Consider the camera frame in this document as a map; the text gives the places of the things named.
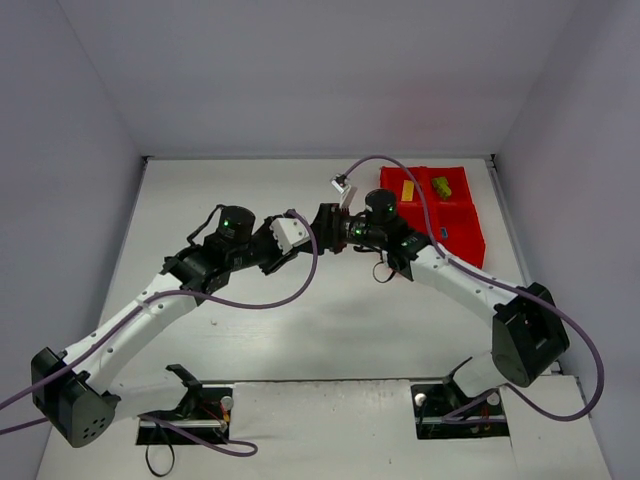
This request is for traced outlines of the yellow lego plate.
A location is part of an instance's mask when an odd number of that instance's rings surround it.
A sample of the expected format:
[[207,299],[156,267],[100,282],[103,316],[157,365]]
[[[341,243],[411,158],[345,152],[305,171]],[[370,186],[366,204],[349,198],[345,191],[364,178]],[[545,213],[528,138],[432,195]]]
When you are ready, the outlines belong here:
[[401,201],[410,203],[414,200],[415,184],[411,180],[404,180],[401,190]]

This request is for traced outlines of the green lego brick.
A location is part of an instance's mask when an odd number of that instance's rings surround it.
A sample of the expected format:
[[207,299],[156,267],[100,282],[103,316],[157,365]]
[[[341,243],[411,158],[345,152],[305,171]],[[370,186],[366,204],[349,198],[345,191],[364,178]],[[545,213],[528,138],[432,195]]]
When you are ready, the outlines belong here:
[[442,200],[447,201],[450,199],[452,191],[448,184],[439,184],[436,190]]
[[435,189],[448,189],[448,180],[445,177],[435,177],[432,179],[432,185]]

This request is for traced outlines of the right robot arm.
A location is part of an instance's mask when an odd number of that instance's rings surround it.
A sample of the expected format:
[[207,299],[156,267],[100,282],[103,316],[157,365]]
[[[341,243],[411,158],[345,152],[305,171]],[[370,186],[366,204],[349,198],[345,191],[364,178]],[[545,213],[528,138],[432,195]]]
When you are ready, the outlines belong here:
[[352,244],[377,251],[394,272],[444,294],[490,327],[490,349],[449,375],[467,398],[507,383],[530,386],[570,345],[546,287],[498,287],[485,272],[412,228],[389,190],[367,194],[364,211],[356,215],[337,203],[321,204],[312,229],[319,249],[339,253]]

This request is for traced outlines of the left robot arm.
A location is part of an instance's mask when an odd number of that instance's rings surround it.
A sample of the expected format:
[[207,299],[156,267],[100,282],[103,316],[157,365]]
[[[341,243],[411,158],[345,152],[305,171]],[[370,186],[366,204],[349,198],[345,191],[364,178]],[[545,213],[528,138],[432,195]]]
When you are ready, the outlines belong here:
[[218,206],[215,231],[165,258],[150,284],[119,314],[85,338],[31,360],[28,392],[35,407],[73,448],[95,441],[115,421],[149,412],[192,410],[200,382],[182,366],[143,386],[118,384],[124,367],[173,322],[225,287],[233,273],[257,267],[265,275],[293,260],[299,248],[318,252],[308,223],[295,211],[256,227],[240,206]]

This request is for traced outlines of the red four-compartment tray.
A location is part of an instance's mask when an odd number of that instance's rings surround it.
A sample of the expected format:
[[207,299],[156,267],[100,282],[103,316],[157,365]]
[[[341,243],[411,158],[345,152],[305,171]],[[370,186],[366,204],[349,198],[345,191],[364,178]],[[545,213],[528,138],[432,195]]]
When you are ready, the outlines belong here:
[[[412,167],[410,172],[418,180],[414,200],[401,201],[401,190],[408,175],[398,167],[380,169],[380,187],[395,193],[398,212],[409,225],[421,232],[426,231],[423,205],[418,191],[422,190],[427,200],[429,219],[436,240],[452,254],[467,263],[481,268],[484,264],[486,244],[481,231],[476,207],[472,201],[465,169],[462,167]],[[445,177],[452,191],[449,200],[440,198],[432,185],[435,177]],[[447,229],[448,238],[442,239],[440,229]]]

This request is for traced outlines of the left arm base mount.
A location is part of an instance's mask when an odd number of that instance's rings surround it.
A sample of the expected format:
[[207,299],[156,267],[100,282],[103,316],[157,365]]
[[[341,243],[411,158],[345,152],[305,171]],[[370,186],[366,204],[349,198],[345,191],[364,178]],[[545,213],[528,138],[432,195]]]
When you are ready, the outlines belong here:
[[[165,368],[177,380],[181,396],[169,407],[149,410],[146,415],[171,423],[200,440],[221,445],[229,439],[234,385],[198,380],[180,364]],[[144,446],[195,445],[189,438],[149,420],[140,420],[136,444]]]

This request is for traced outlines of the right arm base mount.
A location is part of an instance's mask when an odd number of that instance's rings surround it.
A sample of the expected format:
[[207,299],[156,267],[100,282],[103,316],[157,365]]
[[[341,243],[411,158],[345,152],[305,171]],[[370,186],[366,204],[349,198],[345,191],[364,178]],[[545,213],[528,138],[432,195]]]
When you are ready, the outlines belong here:
[[497,391],[482,401],[472,400],[454,385],[453,374],[470,358],[438,381],[410,386],[418,440],[479,440],[510,436],[501,396]]

